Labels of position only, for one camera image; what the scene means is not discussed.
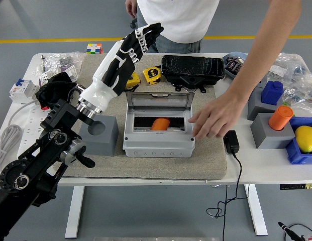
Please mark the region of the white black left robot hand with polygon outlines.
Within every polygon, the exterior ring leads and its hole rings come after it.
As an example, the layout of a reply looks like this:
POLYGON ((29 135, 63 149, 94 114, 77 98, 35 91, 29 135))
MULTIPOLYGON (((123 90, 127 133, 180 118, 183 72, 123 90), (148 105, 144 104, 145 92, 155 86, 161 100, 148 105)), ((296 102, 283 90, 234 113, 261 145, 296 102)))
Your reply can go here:
POLYGON ((79 98, 79 104, 93 113, 106 110, 111 99, 119 96, 136 65, 164 30, 161 23, 140 27, 117 41, 92 77, 92 84, 79 98))

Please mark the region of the person's left hand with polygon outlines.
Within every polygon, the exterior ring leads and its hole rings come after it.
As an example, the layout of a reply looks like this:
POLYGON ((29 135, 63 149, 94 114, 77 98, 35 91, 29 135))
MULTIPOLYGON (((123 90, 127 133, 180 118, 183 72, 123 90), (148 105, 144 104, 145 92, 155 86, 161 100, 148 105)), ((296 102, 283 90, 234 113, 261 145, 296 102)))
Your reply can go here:
POLYGON ((247 97, 226 91, 188 120, 194 124, 192 135, 196 140, 223 137, 237 122, 246 102, 247 97))

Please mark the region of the person's right hand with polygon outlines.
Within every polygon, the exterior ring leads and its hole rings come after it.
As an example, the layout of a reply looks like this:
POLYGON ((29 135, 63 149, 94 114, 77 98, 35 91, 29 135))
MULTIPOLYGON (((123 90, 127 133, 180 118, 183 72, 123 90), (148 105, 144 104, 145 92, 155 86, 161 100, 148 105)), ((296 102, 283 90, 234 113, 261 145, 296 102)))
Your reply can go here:
POLYGON ((137 0, 125 1, 126 11, 133 19, 137 17, 137 0))

